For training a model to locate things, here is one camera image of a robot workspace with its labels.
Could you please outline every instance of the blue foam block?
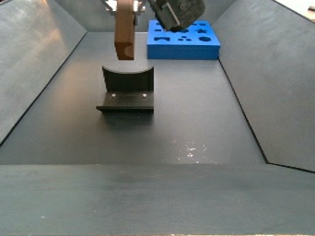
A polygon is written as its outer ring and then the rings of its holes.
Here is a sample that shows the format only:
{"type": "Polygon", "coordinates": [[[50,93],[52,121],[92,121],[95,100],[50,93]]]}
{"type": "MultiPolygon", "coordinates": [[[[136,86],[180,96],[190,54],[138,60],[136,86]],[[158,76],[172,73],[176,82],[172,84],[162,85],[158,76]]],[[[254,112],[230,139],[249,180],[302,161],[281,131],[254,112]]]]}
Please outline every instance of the blue foam block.
{"type": "Polygon", "coordinates": [[[216,60],[220,42],[206,20],[198,20],[190,28],[166,32],[158,20],[150,21],[148,58],[216,60]]]}

